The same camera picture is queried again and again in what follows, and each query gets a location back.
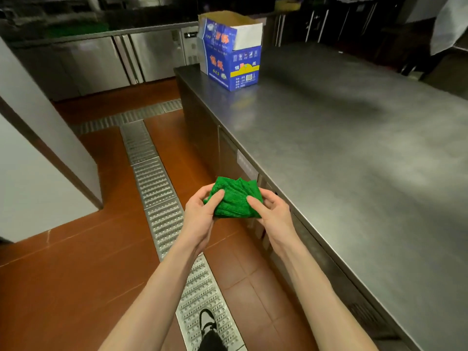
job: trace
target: white wall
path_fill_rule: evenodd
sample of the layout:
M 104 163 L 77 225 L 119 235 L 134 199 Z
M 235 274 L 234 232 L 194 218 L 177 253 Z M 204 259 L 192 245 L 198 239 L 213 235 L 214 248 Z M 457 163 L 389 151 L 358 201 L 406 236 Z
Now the white wall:
M 405 0 L 397 22 L 400 24 L 437 17 L 447 0 Z
M 0 115 L 0 236 L 13 242 L 97 208 Z
M 93 158 L 1 38 L 0 97 L 102 200 Z

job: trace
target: forearm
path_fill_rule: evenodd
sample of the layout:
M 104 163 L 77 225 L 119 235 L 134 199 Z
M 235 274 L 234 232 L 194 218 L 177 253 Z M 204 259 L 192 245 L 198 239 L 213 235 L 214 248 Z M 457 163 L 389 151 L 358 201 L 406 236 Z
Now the forearm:
M 99 350 L 160 350 L 195 259 L 193 246 L 178 239 Z
M 284 249 L 284 264 L 319 349 L 375 351 L 376 346 L 337 297 L 317 262 L 297 239 Z

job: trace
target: metal floor grate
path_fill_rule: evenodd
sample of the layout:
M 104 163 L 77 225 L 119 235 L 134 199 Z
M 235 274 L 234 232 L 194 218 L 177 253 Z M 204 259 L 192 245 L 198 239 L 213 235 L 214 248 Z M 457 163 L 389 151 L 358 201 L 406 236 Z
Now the metal floor grate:
M 121 134 L 156 251 L 162 261 L 182 229 L 184 210 L 144 122 L 122 125 Z M 203 308 L 213 312 L 218 333 L 228 351 L 247 351 L 210 266 L 200 254 L 192 266 L 175 313 L 187 351 L 197 351 L 200 346 L 199 313 Z
M 182 109 L 182 101 L 179 98 L 177 100 L 163 102 L 161 103 L 161 107 L 165 113 L 177 111 L 178 109 Z
M 177 198 L 145 209 L 146 219 L 155 241 L 159 260 L 163 260 L 176 241 L 184 224 L 184 210 Z
M 117 115 L 95 119 L 78 125 L 72 125 L 71 128 L 77 136 L 80 136 L 97 130 L 118 127 L 122 124 L 140 121 L 142 119 L 176 111 L 178 109 L 182 109 L 182 102 L 180 99 L 170 100 L 143 108 L 132 109 Z
M 120 133 L 124 139 L 130 165 L 158 157 L 144 121 L 124 124 L 120 127 Z
M 159 157 L 134 165 L 133 173 L 144 209 L 177 198 Z
M 205 256 L 201 254 L 192 266 L 175 313 L 187 350 L 196 351 L 200 346 L 202 338 L 199 313 L 203 308 L 213 312 L 218 325 L 218 334 L 229 351 L 238 350 L 244 345 L 210 266 Z
M 156 103 L 155 105 L 151 105 L 148 107 L 143 107 L 143 108 L 123 112 L 120 114 L 120 116 L 122 117 L 122 122 L 131 123 L 131 122 L 139 121 L 141 119 L 161 115 L 165 113 L 165 111 L 162 109 L 162 104 Z

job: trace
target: green microfiber cloth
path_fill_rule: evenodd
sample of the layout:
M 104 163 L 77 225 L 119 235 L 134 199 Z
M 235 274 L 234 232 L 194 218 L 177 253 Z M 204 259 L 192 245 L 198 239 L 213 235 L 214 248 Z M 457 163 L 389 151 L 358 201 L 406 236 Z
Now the green microfiber cloth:
M 257 198 L 263 202 L 262 195 L 258 189 L 256 181 L 245 181 L 241 178 L 237 180 L 227 177 L 218 177 L 211 189 L 210 195 L 203 201 L 204 204 L 218 192 L 224 190 L 224 197 L 221 203 L 214 210 L 217 218 L 260 218 L 260 214 L 254 210 L 247 202 L 247 196 Z

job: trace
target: cardboard box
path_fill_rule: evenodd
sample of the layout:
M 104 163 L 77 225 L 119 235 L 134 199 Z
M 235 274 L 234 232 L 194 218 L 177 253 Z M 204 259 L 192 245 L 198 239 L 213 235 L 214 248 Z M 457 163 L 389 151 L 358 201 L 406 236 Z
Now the cardboard box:
M 261 21 L 231 11 L 198 17 L 200 70 L 229 91 L 258 82 L 262 50 Z

